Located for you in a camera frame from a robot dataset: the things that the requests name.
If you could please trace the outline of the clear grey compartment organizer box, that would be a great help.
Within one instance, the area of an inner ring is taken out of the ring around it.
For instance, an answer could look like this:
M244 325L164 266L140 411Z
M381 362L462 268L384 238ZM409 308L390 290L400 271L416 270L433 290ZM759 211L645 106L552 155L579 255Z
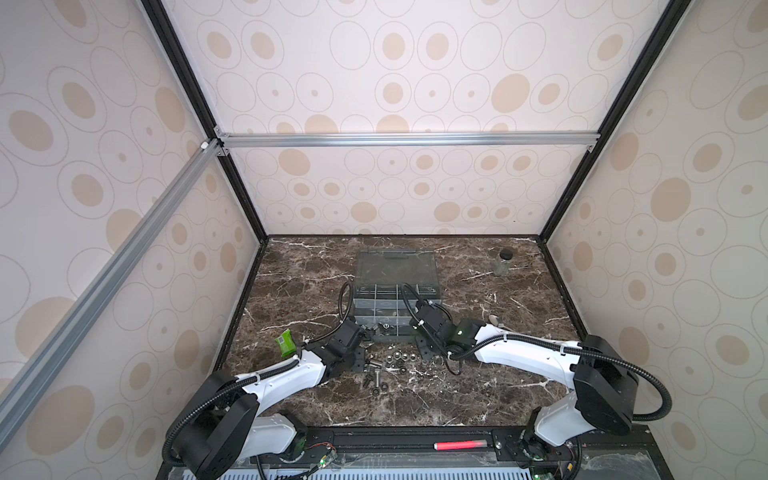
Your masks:
M406 306L421 296L442 301L435 253L430 250L363 250L356 259L353 316L375 342L408 343L415 331Z

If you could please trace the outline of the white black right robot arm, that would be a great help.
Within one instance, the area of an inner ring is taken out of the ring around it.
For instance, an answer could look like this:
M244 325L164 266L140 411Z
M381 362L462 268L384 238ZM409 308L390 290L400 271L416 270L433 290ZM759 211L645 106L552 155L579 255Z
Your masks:
M524 370L555 381L568 393L534 409L518 445L532 459L593 430L628 434L634 423L666 417L673 399L664 383L621 358L599 336L554 341L472 320L454 323L447 308L422 297L410 284L399 288L411 327L447 364L468 360Z

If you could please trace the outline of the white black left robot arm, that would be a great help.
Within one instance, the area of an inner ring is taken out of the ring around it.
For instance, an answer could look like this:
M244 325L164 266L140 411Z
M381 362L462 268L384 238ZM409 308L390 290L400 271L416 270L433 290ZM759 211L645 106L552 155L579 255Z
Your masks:
M301 428L290 416L261 414L355 365L364 332L352 316L352 283L341 287L337 307L336 327L289 359L247 374L210 374L166 431L163 462L197 479L217 479L241 460L300 445Z

